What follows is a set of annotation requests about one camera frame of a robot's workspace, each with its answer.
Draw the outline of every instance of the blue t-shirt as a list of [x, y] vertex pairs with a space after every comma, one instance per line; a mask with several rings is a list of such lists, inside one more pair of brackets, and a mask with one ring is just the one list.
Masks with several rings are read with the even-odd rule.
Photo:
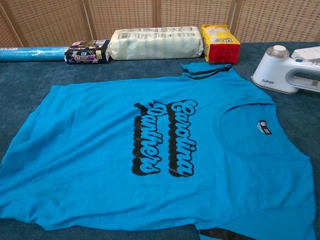
[[0, 218], [46, 230], [194, 224], [315, 239], [310, 159], [272, 99], [229, 64], [182, 68], [179, 77], [53, 86], [0, 165]]

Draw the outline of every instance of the red and yellow package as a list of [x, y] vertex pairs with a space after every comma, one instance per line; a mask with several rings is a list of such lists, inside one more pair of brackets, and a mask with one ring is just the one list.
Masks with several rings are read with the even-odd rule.
[[209, 63], [238, 62], [240, 42], [231, 34], [228, 25], [204, 24], [201, 26], [204, 58]]

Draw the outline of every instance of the wicker screen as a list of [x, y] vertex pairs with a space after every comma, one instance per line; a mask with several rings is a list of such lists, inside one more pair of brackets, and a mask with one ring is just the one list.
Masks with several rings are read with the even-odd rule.
[[69, 46], [88, 40], [78, 0], [7, 0], [28, 46]]
[[161, 0], [161, 26], [226, 24], [232, 0]]
[[9, 31], [4, 18], [0, 15], [0, 48], [1, 47], [18, 47], [18, 45]]
[[96, 37], [111, 38], [115, 30], [151, 28], [151, 0], [88, 0]]
[[319, 33], [319, 0], [243, 0], [234, 31], [240, 42], [312, 42]]

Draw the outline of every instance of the blue cylinder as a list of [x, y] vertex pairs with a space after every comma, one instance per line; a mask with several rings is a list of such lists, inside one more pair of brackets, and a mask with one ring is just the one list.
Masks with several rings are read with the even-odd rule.
[[64, 61], [67, 46], [3, 47], [0, 62]]

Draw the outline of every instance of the garment steamer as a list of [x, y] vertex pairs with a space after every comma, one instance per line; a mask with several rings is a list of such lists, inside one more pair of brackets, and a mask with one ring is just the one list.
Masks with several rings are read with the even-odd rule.
[[299, 89], [320, 92], [320, 81], [295, 76], [297, 73], [320, 76], [320, 62], [291, 58], [286, 47], [275, 45], [266, 50], [251, 79], [259, 87], [285, 94]]

